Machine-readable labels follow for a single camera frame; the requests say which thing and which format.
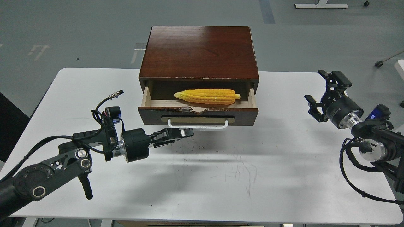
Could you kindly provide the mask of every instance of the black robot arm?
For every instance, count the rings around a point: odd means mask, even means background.
[[[309,114],[318,122],[326,122],[328,119],[339,129],[349,128],[353,139],[347,139],[343,143],[341,154],[347,153],[348,158],[358,168],[368,172],[383,172],[390,177],[395,184],[395,191],[404,193],[404,158],[401,158],[398,166],[393,166],[388,161],[404,155],[404,136],[391,130],[393,125],[389,122],[390,111],[383,104],[373,109],[365,120],[360,118],[363,109],[346,96],[345,90],[352,86],[352,83],[340,71],[326,73],[319,70],[318,73],[326,80],[326,92],[317,103],[311,95],[305,95],[309,102]],[[353,155],[351,148],[358,147],[360,155],[369,161],[374,167],[367,167],[359,164]],[[348,183],[364,197],[376,199],[376,197],[354,187],[345,175],[342,165],[343,157],[340,157],[341,171]],[[386,201],[403,204],[400,201]]]
[[[114,92],[92,110],[94,119],[101,125],[100,129],[41,140],[0,180],[0,221],[30,202],[41,200],[75,177],[82,183],[86,198],[91,199],[93,194],[87,178],[93,164],[90,151],[104,154],[106,161],[110,161],[113,157],[124,156],[127,162],[132,162],[147,158],[150,145],[160,147],[194,135],[191,128],[164,128],[147,135],[142,128],[125,131],[122,122],[122,135],[119,141],[114,123],[122,121],[120,108],[107,107],[103,113],[99,112],[98,108],[106,100],[116,98],[122,93],[122,90]],[[18,171],[36,150],[53,139],[71,141],[59,145],[59,155]],[[102,151],[95,148],[100,145]]]

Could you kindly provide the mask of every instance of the toy corn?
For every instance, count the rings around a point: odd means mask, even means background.
[[[230,105],[240,99],[232,89],[189,89],[174,94],[174,97],[192,103]]]

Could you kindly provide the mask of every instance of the chair wheel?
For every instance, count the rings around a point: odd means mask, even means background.
[[[382,61],[378,61],[378,62],[375,63],[375,66],[378,67],[378,68],[380,68],[382,65],[383,65]]]

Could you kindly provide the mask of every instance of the wooden drawer box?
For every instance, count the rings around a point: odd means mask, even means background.
[[[139,73],[144,124],[251,126],[258,108],[259,77],[249,27],[153,26]],[[178,100],[195,88],[230,88],[241,99],[231,105]]]

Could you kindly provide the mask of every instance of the drawer handle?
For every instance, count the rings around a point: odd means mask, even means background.
[[[225,120],[225,125],[223,125],[223,126],[199,126],[199,125],[195,125],[195,126],[190,126],[190,125],[177,126],[177,125],[172,125],[171,124],[171,119],[168,119],[167,124],[168,124],[168,126],[170,128],[192,128],[192,129],[197,130],[197,131],[221,131],[221,130],[225,130],[227,128],[227,126],[229,126],[229,121]]]

